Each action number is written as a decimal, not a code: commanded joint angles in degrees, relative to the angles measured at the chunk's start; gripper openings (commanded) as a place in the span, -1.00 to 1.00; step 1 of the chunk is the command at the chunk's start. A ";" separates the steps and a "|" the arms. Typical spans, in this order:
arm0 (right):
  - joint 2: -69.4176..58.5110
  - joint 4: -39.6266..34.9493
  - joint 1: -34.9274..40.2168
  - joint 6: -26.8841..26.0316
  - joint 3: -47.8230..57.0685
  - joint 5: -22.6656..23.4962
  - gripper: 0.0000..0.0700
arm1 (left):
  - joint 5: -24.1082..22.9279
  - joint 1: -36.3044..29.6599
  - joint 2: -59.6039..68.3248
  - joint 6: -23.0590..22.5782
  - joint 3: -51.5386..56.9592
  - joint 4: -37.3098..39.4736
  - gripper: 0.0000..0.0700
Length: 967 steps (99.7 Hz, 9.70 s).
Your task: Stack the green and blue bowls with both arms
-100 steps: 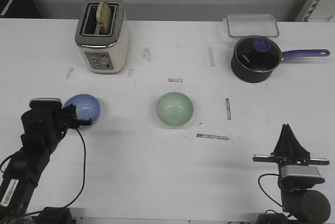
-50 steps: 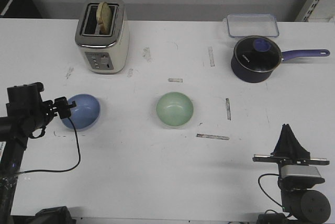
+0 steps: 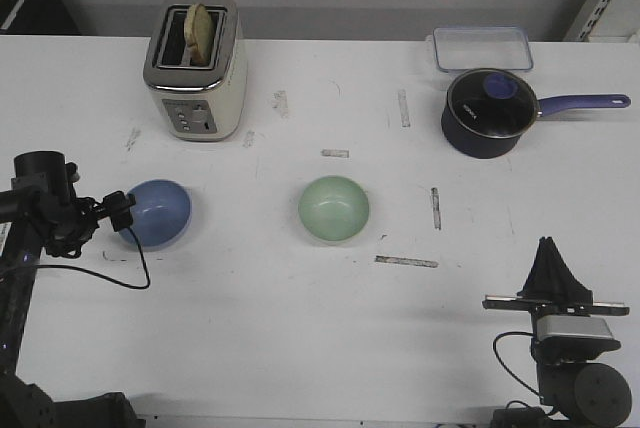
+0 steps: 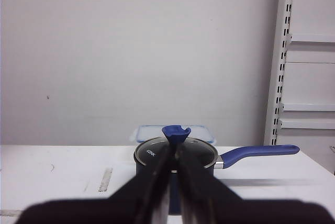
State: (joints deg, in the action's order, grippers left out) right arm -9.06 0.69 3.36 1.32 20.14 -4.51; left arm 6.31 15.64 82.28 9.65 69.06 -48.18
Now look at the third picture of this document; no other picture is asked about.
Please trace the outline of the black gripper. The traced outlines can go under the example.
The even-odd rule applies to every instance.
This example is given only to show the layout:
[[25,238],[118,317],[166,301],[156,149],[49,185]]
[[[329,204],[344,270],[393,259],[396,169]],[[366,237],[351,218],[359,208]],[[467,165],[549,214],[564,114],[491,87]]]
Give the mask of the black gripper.
[[107,218],[114,231],[133,224],[129,212],[136,204],[134,195],[116,191],[106,195],[102,203],[91,197],[77,198],[68,205],[51,203],[44,208],[46,230],[45,252],[53,257],[80,257],[83,246],[93,237],[99,221]]
[[[528,299],[548,298],[550,293],[555,302],[564,303]],[[552,237],[539,239],[533,265],[517,295],[519,297],[486,295],[482,306],[489,310],[524,311],[537,317],[549,314],[571,316],[627,316],[630,314],[630,308],[624,303],[577,303],[592,302],[593,292],[570,271]]]

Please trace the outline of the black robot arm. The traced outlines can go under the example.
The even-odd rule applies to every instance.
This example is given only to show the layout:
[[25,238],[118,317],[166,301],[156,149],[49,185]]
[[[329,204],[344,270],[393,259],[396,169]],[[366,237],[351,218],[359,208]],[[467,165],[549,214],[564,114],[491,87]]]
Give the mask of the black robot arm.
[[632,410],[631,388],[615,368],[596,359],[621,348],[605,318],[626,316],[623,303],[596,302],[564,262],[554,240],[539,239],[533,265],[513,297],[487,295],[488,310],[530,315],[530,355],[538,386],[516,381],[540,405],[513,400],[493,412],[491,427],[619,427]]
[[1,248],[1,424],[4,427],[143,427],[121,392],[55,402],[16,374],[40,258],[77,259],[102,219],[114,231],[133,223],[134,196],[116,191],[97,201],[76,194],[77,166],[56,151],[14,159],[11,188],[1,194],[7,235]]

